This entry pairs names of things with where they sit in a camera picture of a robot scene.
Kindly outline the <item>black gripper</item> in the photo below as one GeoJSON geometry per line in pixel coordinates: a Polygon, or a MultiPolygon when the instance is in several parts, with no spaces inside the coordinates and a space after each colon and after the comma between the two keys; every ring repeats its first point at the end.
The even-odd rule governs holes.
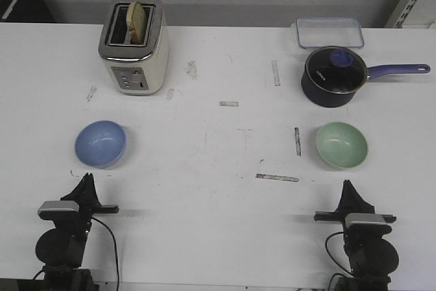
{"type": "MultiPolygon", "coordinates": [[[[88,182],[88,189],[90,199],[98,201],[98,196],[95,188],[95,181],[92,173],[86,173],[79,184],[67,195],[61,197],[61,200],[77,201],[86,191],[88,182]]],[[[70,233],[88,233],[91,229],[91,218],[94,214],[115,214],[119,212],[118,205],[102,205],[97,204],[78,204],[79,214],[72,219],[63,219],[54,221],[54,226],[66,230],[70,233]]]]}
{"type": "Polygon", "coordinates": [[[326,222],[329,224],[337,223],[341,226],[341,231],[344,233],[391,233],[392,226],[391,224],[396,221],[396,216],[379,214],[382,215],[386,221],[388,222],[385,226],[352,226],[350,229],[345,227],[345,217],[350,213],[374,213],[374,206],[346,206],[347,199],[353,205],[369,205],[362,196],[357,192],[356,188],[353,186],[350,180],[344,180],[341,197],[339,199],[338,207],[334,211],[316,211],[313,219],[318,222],[326,222]]]}

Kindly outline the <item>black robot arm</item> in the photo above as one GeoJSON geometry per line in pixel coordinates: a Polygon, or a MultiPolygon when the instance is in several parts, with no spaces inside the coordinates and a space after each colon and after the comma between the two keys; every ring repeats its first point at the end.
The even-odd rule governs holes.
{"type": "Polygon", "coordinates": [[[383,236],[392,232],[396,216],[377,214],[375,207],[360,196],[352,182],[345,180],[338,207],[333,212],[317,211],[315,221],[338,222],[342,231],[335,232],[324,241],[330,259],[342,270],[331,276],[328,290],[387,290],[389,274],[399,265],[395,247],[383,236]],[[328,248],[329,240],[343,237],[343,249],[349,268],[334,258],[328,248]]]}
{"type": "Polygon", "coordinates": [[[95,214],[116,214],[117,205],[102,205],[95,181],[86,173],[79,184],[60,200],[47,200],[37,210],[40,219],[52,221],[54,228],[43,233],[35,255],[44,263],[42,290],[99,290],[89,269],[81,267],[92,221],[107,225],[95,214]]]}

